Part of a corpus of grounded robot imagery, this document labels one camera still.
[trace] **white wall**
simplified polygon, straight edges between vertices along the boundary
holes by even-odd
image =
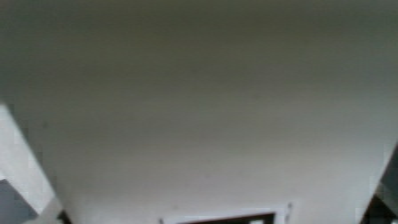
[[[395,10],[22,1],[0,92],[77,224],[290,201],[292,224],[356,224],[397,144]]]
[[[2,171],[0,171],[0,180],[4,180],[6,179],[6,176],[4,176],[4,173],[2,173]]]
[[[0,170],[38,214],[58,200],[47,176],[11,117],[0,104]]]

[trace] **white ceiling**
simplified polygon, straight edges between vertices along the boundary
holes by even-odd
[[[8,3],[0,94],[79,224],[118,217],[153,224],[166,210],[145,208],[173,189],[141,181],[157,185],[162,172],[178,175],[171,167],[189,164],[175,160],[191,156],[198,167],[223,169],[216,158],[262,163],[260,155],[274,155],[265,169],[285,164],[306,183],[326,175],[317,168],[338,175],[370,164],[342,177],[367,185],[397,143],[397,9],[397,1]],[[324,155],[340,168],[317,162]],[[146,170],[150,158],[161,173]],[[301,164],[315,167],[308,176]],[[267,172],[253,177],[264,175],[278,179]],[[285,195],[306,195],[297,179],[280,183],[292,186]],[[155,199],[141,207],[145,188]],[[308,195],[308,205],[329,193]],[[342,217],[326,217],[349,193],[329,207],[310,206],[319,215],[297,223],[349,223],[356,202]]]

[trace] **gray wall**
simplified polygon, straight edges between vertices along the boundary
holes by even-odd
[[[296,202],[354,224],[398,133],[397,1],[18,1],[0,92],[77,224]]]
[[[38,217],[36,211],[8,180],[0,181],[0,223],[22,224]]]

